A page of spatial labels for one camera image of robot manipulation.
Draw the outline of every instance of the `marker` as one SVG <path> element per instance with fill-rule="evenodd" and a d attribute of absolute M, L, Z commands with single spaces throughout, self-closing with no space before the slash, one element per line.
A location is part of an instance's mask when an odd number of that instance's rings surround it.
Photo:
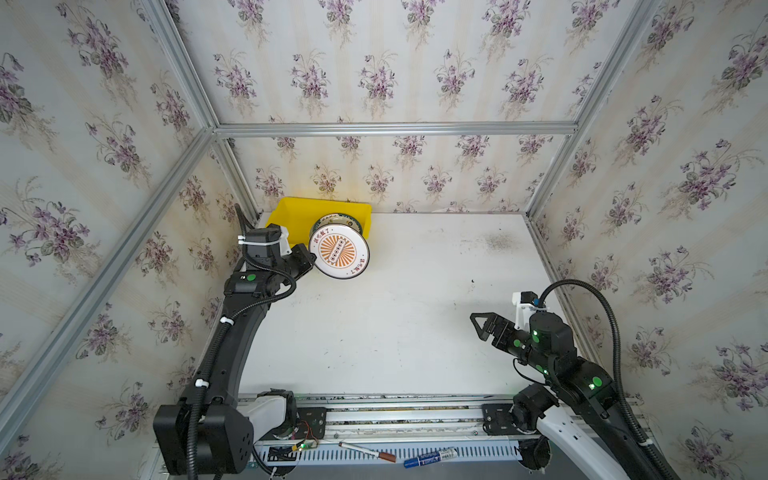
<path fill-rule="evenodd" d="M 392 463 L 397 462 L 396 457 L 391 453 L 377 452 L 375 450 L 367 449 L 365 447 L 359 447 L 357 445 L 352 445 L 351 443 L 346 443 L 346 442 L 339 442 L 339 447 L 343 449 L 350 449 L 350 450 L 355 450 L 357 452 L 366 453 L 367 455 L 373 455 L 382 460 L 386 460 L 387 462 L 392 462 Z"/>
<path fill-rule="evenodd" d="M 403 462 L 403 466 L 406 468 L 418 467 L 420 465 L 441 462 L 442 460 L 450 460 L 451 458 L 456 457 L 458 457 L 458 450 L 456 449 L 438 450 L 437 452 L 425 453 L 415 458 L 409 458 Z"/>

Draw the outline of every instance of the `yellow bin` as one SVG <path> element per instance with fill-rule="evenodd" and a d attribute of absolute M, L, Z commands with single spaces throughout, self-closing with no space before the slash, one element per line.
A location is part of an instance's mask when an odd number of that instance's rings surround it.
<path fill-rule="evenodd" d="M 286 227 L 288 243 L 293 247 L 297 243 L 310 242 L 310 229 L 321 217 L 327 214 L 346 214 L 360 222 L 362 236 L 367 239 L 371 230 L 371 211 L 372 208 L 368 204 L 283 197 L 266 224 L 276 223 Z"/>

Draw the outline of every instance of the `wallpaper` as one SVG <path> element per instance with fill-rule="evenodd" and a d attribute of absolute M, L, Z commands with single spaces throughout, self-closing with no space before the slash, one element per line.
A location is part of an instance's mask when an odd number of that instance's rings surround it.
<path fill-rule="evenodd" d="M 166 0 L 223 123 L 574 118 L 633 0 Z"/>
<path fill-rule="evenodd" d="M 765 478 L 768 5 L 662 4 L 535 219 L 681 478 Z M 569 290 L 605 365 L 600 305 Z"/>
<path fill-rule="evenodd" d="M 277 137 L 230 141 L 259 208 L 281 197 L 375 212 L 525 210 L 563 135 Z"/>
<path fill-rule="evenodd" d="M 0 478 L 138 478 L 157 407 L 197 366 L 237 255 L 227 181 L 206 156 L 5 459 Z"/>
<path fill-rule="evenodd" d="M 130 2 L 0 2 L 0 399 L 197 133 Z"/>

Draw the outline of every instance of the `blue marker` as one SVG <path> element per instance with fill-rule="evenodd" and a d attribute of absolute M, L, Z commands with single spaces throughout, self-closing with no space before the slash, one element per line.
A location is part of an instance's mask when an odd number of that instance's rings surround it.
<path fill-rule="evenodd" d="M 458 450 L 456 449 L 438 450 L 437 452 L 419 455 L 416 458 L 409 458 L 403 462 L 403 466 L 406 468 L 418 467 L 420 465 L 427 465 L 428 463 L 440 462 L 442 460 L 450 460 L 451 458 L 456 457 L 458 457 Z"/>

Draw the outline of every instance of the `metal frame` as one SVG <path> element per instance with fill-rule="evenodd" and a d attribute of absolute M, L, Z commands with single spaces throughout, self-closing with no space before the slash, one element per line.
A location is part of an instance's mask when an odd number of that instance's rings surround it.
<path fill-rule="evenodd" d="M 157 222 L 175 200 L 181 185 L 208 151 L 213 140 L 212 133 L 211 128 L 204 128 L 197 133 L 192 144 L 145 204 L 88 288 L 78 296 L 0 403 L 0 452 L 8 448 L 56 381 L 58 374 L 66 367 L 67 359 L 71 358 L 77 349 L 83 332 L 101 312 L 104 302 L 109 300 L 133 263 L 136 252 L 152 234 Z"/>
<path fill-rule="evenodd" d="M 210 103 L 200 78 L 192 64 L 181 36 L 173 23 L 164 0 L 142 0 L 148 20 L 153 27 L 158 41 L 166 52 L 173 72 L 177 76 L 182 91 L 189 99 L 189 107 L 202 126 L 190 146 L 182 154 L 172 171 L 163 180 L 157 191 L 139 213 L 131 228 L 124 234 L 113 249 L 108 260 L 102 265 L 88 288 L 81 293 L 70 310 L 46 340 L 43 347 L 28 363 L 22 376 L 14 384 L 8 395 L 0 402 L 0 451 L 5 451 L 12 439 L 35 411 L 39 402 L 55 382 L 58 374 L 66 366 L 66 359 L 72 354 L 77 341 L 92 319 L 101 309 L 101 304 L 108 300 L 120 283 L 144 241 L 151 235 L 156 224 L 161 220 L 175 198 L 181 184 L 187 179 L 200 159 L 213 147 L 223 169 L 227 182 L 238 201 L 249 215 L 257 217 L 257 204 L 247 185 L 232 149 L 227 143 L 229 137 L 320 137 L 341 135 L 462 135 L 462 134 L 564 134 L 566 140 L 542 179 L 528 205 L 528 215 L 536 217 L 547 198 L 563 174 L 568 160 L 573 155 L 587 129 L 597 116 L 601 105 L 610 93 L 611 86 L 618 79 L 621 69 L 627 64 L 631 52 L 641 39 L 650 17 L 661 0 L 639 0 L 624 25 L 603 71 L 598 76 L 576 121 L 532 121 L 532 122 L 446 122 L 446 123 L 381 123 L 381 124 L 220 124 L 216 112 Z M 554 269 L 549 261 L 548 252 L 538 232 L 531 227 L 526 218 L 528 229 L 541 258 L 544 260 L 548 275 L 553 280 Z M 566 317 L 581 339 L 582 354 L 595 362 L 599 357 L 588 337 L 578 322 L 575 309 L 567 294 L 557 292 Z"/>
<path fill-rule="evenodd" d="M 600 108 L 607 102 L 611 89 L 618 80 L 624 66 L 629 63 L 632 52 L 643 38 L 650 19 L 659 7 L 661 0 L 638 0 L 629 19 L 621 29 L 616 43 L 607 60 L 603 63 L 603 69 L 594 81 L 587 94 L 584 104 L 576 115 L 578 127 L 576 132 L 569 136 L 561 145 L 558 154 L 552 161 L 549 170 L 541 179 L 541 184 L 533 194 L 531 203 L 526 210 L 528 216 L 536 218 L 541 213 L 547 199 L 558 184 L 569 160 L 574 155 L 581 139 L 589 131 L 594 119 L 598 116 Z"/>

